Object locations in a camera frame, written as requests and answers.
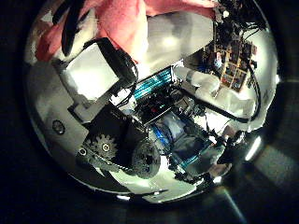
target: wire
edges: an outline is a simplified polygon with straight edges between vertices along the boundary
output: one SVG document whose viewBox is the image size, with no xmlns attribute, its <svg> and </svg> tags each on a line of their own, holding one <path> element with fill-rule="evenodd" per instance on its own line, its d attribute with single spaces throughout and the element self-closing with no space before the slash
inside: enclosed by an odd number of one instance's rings
<svg viewBox="0 0 299 224">
<path fill-rule="evenodd" d="M 208 124 L 207 124 L 207 118 L 206 118 L 206 130 L 207 130 L 208 133 L 210 132 L 210 129 L 209 129 Z"/>
<path fill-rule="evenodd" d="M 228 122 L 230 122 L 230 121 L 232 121 L 232 120 L 231 120 L 231 119 L 227 120 L 227 121 L 224 123 L 224 125 L 222 126 L 222 128 L 217 132 L 217 134 L 219 134 L 219 133 L 222 131 L 222 129 L 226 126 L 226 124 L 227 124 Z"/>
<path fill-rule="evenodd" d="M 254 31 L 252 34 L 250 34 L 249 36 L 247 36 L 243 41 L 246 41 L 249 37 L 251 37 L 252 35 L 255 35 L 256 33 L 258 33 L 260 31 L 260 29 L 258 28 L 256 31 Z"/>
<path fill-rule="evenodd" d="M 130 93 L 128 94 L 127 97 L 125 97 L 122 101 L 120 101 L 116 107 L 121 107 L 123 105 L 127 105 L 129 103 L 129 100 L 131 99 L 131 97 L 133 96 L 135 90 L 136 90 L 136 86 L 137 86 L 137 81 L 139 79 L 139 75 L 138 75 L 138 69 L 136 67 L 136 65 L 134 64 L 134 70 L 135 70 L 135 75 L 136 75 L 136 81 L 134 82 L 132 88 L 131 88 L 131 91 Z"/>
</svg>

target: gear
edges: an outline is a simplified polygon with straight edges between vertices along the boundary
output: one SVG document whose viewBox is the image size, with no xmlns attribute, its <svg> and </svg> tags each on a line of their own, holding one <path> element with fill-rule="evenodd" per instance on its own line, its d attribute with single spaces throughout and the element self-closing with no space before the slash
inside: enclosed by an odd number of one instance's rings
<svg viewBox="0 0 299 224">
<path fill-rule="evenodd" d="M 114 138 L 110 138 L 109 135 L 97 135 L 93 140 L 86 140 L 85 145 L 95 154 L 107 160 L 114 158 L 117 152 Z"/>
</svg>

